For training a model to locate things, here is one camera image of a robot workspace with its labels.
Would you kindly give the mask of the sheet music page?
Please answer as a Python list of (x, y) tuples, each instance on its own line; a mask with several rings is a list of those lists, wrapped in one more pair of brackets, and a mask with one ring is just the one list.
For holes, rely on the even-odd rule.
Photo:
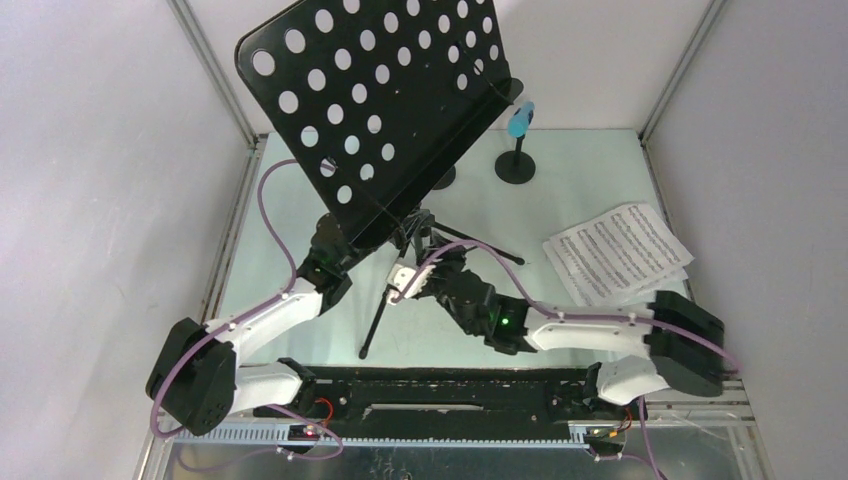
[(647, 203), (627, 203), (548, 240), (585, 293), (606, 298), (685, 270), (694, 256)]
[(580, 306), (625, 304), (687, 278), (694, 257), (672, 239), (601, 223), (542, 244), (566, 290)]

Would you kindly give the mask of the black music stand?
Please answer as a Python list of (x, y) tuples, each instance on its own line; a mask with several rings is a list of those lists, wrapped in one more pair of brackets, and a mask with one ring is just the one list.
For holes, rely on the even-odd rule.
[(421, 206), (523, 92), (489, 1), (299, 1), (237, 43), (239, 77), (351, 245), (418, 267), (450, 245)]

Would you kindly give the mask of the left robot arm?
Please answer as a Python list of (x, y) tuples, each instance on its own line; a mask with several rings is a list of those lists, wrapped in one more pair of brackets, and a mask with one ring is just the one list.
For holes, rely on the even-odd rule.
[(279, 405), (292, 416), (304, 416), (316, 403), (315, 375), (291, 358), (247, 365), (257, 351), (292, 328), (312, 321), (335, 306), (352, 281), (351, 245), (340, 227), (322, 217), (307, 257), (289, 289), (247, 311), (205, 325), (190, 318), (169, 332), (147, 381), (153, 400), (151, 426), (160, 412), (177, 421), (179, 431), (202, 436), (227, 416)]

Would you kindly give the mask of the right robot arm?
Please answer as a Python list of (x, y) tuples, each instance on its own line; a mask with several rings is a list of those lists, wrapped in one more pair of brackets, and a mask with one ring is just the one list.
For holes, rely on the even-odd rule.
[(463, 247), (443, 247), (391, 282), (402, 300), (432, 297), (469, 336), (499, 353), (595, 350), (615, 355), (589, 369), (585, 411), (606, 418), (662, 390), (715, 398), (724, 391), (724, 324), (685, 296), (654, 292), (620, 307), (557, 307), (502, 295), (466, 269)]

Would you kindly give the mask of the right black microphone stand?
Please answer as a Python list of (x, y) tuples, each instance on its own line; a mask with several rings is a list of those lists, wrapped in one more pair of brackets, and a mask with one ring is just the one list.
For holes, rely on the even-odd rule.
[(526, 184), (535, 176), (536, 163), (529, 154), (523, 151), (525, 138), (525, 135), (518, 137), (515, 148), (500, 154), (495, 161), (497, 177), (508, 184)]

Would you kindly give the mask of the blue toy microphone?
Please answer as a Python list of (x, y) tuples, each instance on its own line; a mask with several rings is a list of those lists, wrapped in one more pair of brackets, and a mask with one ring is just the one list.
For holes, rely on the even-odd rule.
[(533, 121), (534, 113), (535, 104), (532, 101), (522, 104), (508, 121), (508, 134), (515, 139), (525, 136)]

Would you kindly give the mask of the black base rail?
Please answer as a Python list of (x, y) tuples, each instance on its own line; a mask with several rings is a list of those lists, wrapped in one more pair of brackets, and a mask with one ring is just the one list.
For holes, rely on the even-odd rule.
[(597, 370), (311, 366), (287, 407), (346, 441), (579, 443), (639, 417), (598, 397)]

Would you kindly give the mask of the aluminium frame rail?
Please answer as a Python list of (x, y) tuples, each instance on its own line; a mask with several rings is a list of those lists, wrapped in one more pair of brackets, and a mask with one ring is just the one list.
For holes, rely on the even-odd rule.
[(346, 441), (330, 430), (327, 421), (309, 419), (290, 409), (276, 411), (259, 407), (225, 420), (211, 432), (195, 436), (181, 432), (169, 439), (154, 441), (153, 455), (166, 457), (182, 446), (243, 446), (249, 456), (281, 453), (284, 455), (321, 455), (348, 452), (356, 448), (424, 448), (424, 449), (576, 449), (608, 458), (624, 451), (627, 440), (636, 436), (640, 426), (691, 427), (704, 431), (709, 427), (726, 427), (729, 441), (740, 445), (737, 431), (753, 424), (754, 417), (743, 387), (728, 382), (721, 396), (703, 398), (672, 390), (635, 400), (638, 419), (627, 428), (588, 427), (579, 443), (436, 443), (434, 441), (393, 442)]

